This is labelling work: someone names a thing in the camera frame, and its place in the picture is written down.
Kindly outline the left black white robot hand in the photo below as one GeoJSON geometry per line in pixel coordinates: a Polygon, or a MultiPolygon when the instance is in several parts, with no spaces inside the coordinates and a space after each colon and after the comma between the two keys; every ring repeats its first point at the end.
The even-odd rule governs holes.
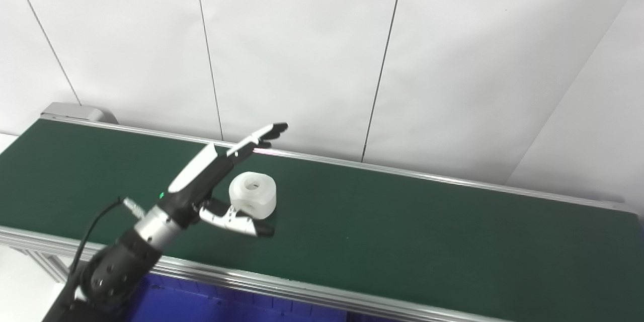
{"type": "Polygon", "coordinates": [[[200,218],[232,232],[273,237],[273,226],[232,205],[226,206],[212,197],[212,191],[234,166],[250,157],[256,148],[271,148],[271,140],[279,138],[287,129],[286,122],[269,123],[233,145],[225,154],[218,154],[213,143],[207,144],[175,177],[157,205],[181,228],[200,218]]]}

